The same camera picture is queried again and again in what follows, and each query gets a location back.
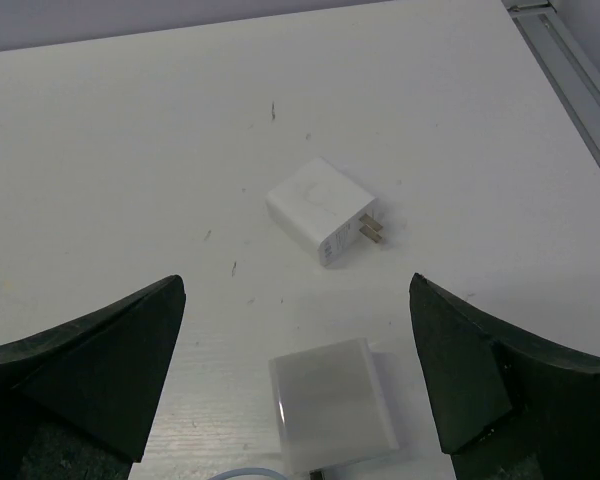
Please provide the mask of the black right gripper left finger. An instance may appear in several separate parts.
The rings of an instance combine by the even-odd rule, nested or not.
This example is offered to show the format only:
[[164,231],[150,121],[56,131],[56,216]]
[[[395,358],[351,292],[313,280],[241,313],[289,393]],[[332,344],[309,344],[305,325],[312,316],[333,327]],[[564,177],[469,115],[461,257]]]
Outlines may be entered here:
[[168,276],[0,345],[0,479],[126,479],[142,460],[186,304]]

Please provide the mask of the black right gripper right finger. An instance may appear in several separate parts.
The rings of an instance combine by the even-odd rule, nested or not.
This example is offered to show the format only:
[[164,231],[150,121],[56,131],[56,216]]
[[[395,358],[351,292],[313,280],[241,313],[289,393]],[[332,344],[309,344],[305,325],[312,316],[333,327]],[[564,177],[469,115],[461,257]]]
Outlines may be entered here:
[[415,274],[410,314],[458,479],[600,479],[600,357],[483,312]]

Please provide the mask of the white charger plug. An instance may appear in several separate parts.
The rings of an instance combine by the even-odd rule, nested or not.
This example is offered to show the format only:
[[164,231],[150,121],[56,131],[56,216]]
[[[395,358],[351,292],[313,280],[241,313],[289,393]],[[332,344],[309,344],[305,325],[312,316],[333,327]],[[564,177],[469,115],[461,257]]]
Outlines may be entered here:
[[377,197],[321,157],[265,197],[271,219],[323,267],[361,236],[376,244],[383,241],[377,203]]

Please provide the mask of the aluminium table rail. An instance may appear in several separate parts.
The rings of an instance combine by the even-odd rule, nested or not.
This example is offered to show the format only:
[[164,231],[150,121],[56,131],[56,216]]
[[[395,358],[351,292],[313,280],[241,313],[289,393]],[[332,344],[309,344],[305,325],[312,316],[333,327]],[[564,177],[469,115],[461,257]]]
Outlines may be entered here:
[[600,168],[600,72],[548,1],[503,3]]

